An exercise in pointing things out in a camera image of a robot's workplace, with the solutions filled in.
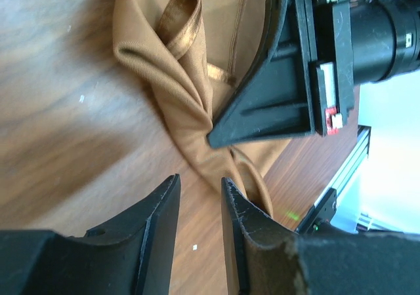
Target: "green light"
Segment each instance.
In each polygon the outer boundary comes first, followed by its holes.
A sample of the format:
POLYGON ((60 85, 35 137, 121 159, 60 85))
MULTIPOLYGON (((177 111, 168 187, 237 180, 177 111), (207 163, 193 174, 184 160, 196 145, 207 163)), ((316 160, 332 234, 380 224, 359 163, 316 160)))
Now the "green light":
POLYGON ((289 218, 291 218, 292 220, 295 220, 295 221, 299 221, 300 220, 299 215, 293 213, 292 211, 287 212, 286 213, 286 216, 289 217, 289 218))

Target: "white wall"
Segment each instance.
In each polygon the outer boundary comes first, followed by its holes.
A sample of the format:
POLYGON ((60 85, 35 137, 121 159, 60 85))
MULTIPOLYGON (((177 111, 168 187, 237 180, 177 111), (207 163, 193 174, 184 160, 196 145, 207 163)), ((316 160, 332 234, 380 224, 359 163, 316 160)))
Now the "white wall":
POLYGON ((420 71, 362 85, 359 123, 372 127, 362 210, 420 233, 420 71))

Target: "wood grain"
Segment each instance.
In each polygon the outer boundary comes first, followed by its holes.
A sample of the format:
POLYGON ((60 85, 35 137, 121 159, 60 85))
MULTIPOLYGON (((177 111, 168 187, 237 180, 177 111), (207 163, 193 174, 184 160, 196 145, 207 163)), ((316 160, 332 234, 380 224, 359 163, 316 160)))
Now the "wood grain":
MULTIPOLYGON (((0 0, 0 228, 82 235, 179 172, 171 293, 226 294, 220 197, 173 145, 150 88, 114 59, 114 1, 0 0)), ((266 177, 276 219, 305 214, 356 118, 282 154, 266 177)))

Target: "wooden table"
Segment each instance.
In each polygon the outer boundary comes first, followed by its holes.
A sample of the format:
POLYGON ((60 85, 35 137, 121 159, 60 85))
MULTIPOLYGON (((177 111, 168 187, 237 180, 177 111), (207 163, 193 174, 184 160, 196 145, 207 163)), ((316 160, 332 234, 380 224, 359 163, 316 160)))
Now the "wooden table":
MULTIPOLYGON (((150 88, 112 54, 115 0, 0 0, 0 228, 85 230, 182 176, 172 294, 226 294, 221 202, 188 166, 150 88)), ((291 228, 356 142, 289 144, 266 176, 291 228)))

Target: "folded fabric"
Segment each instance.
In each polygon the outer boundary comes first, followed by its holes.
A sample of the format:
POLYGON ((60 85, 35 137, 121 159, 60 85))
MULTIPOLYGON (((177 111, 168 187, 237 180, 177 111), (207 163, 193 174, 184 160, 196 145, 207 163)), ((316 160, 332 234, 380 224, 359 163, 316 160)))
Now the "folded fabric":
POLYGON ((206 140, 213 116, 252 63, 264 1, 116 0, 113 38, 115 57, 152 87, 187 161, 213 189, 220 192, 221 178, 229 177, 272 215, 263 176, 289 140, 220 149, 206 140))

